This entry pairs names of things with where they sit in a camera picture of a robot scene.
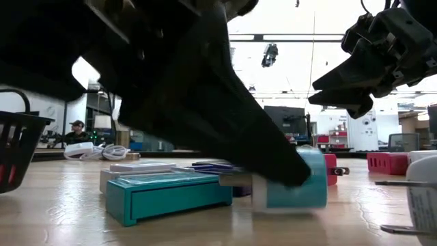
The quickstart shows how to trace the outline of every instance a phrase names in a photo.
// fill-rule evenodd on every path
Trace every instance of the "white cable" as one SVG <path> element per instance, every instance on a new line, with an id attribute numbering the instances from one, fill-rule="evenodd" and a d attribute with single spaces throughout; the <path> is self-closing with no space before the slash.
<path id="1" fill-rule="evenodd" d="M 106 148 L 100 146 L 94 146 L 93 152 L 88 154 L 82 154 L 79 158 L 72 158 L 65 156 L 68 160 L 85 161 L 85 160 L 98 160 L 104 157 L 110 161 L 120 161 L 126 158 L 126 154 L 130 152 L 123 146 L 107 146 Z"/>

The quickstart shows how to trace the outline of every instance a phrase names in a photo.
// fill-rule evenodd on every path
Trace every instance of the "wooden table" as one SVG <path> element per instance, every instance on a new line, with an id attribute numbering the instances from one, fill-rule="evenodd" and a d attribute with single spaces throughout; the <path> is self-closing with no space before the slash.
<path id="1" fill-rule="evenodd" d="M 402 177 L 368 174 L 364 160 L 339 160 L 351 174 L 330 188 L 328 207 L 314 216 L 254 215 L 250 198 L 240 198 L 230 207 L 170 215 L 131 228 L 105 213 L 98 181 L 108 165 L 32 163 L 23 185 L 0 195 L 0 245 L 419 245 L 413 236 L 379 229 L 387 223 L 411 225 L 406 193 L 402 187 L 375 186 L 375 180 Z"/>

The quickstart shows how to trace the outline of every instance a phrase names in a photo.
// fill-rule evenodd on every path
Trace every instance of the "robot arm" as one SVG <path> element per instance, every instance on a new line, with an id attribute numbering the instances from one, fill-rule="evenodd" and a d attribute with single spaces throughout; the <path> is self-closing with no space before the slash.
<path id="1" fill-rule="evenodd" d="M 434 11 L 437 8 L 431 1 L 421 5 L 407 1 L 404 7 L 415 14 L 423 14 L 426 7 Z M 382 98 L 397 86 L 414 86 L 435 75 L 437 45 L 430 31 L 435 26 L 425 16 L 419 18 L 427 26 L 403 8 L 389 8 L 375 17 L 359 16 L 341 43 L 350 58 L 313 83 L 313 88 L 321 92 L 310 97 L 309 102 L 342 107 L 351 117 L 359 118 L 373 106 L 370 95 Z"/>
<path id="2" fill-rule="evenodd" d="M 122 124 L 287 186 L 309 177 L 309 166 L 232 68 L 227 21 L 257 0 L 8 4 L 0 14 L 6 83 L 75 100 L 85 90 L 71 67 L 82 56 L 105 89 L 122 97 Z"/>

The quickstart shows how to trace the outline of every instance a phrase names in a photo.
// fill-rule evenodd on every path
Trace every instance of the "computer monitor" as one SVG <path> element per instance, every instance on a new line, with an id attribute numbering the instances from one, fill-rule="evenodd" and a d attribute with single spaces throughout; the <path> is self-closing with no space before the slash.
<path id="1" fill-rule="evenodd" d="M 264 106 L 264 111 L 285 134 L 307 134 L 305 109 L 292 107 Z"/>

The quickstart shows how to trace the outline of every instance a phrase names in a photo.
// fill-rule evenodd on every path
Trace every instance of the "black basket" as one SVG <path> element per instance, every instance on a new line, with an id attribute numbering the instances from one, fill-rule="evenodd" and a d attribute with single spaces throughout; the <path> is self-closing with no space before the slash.
<path id="1" fill-rule="evenodd" d="M 29 100 L 23 99 L 26 112 L 29 112 Z M 13 191 L 21 185 L 41 135 L 53 121 L 24 113 L 0 111 L 0 193 Z"/>

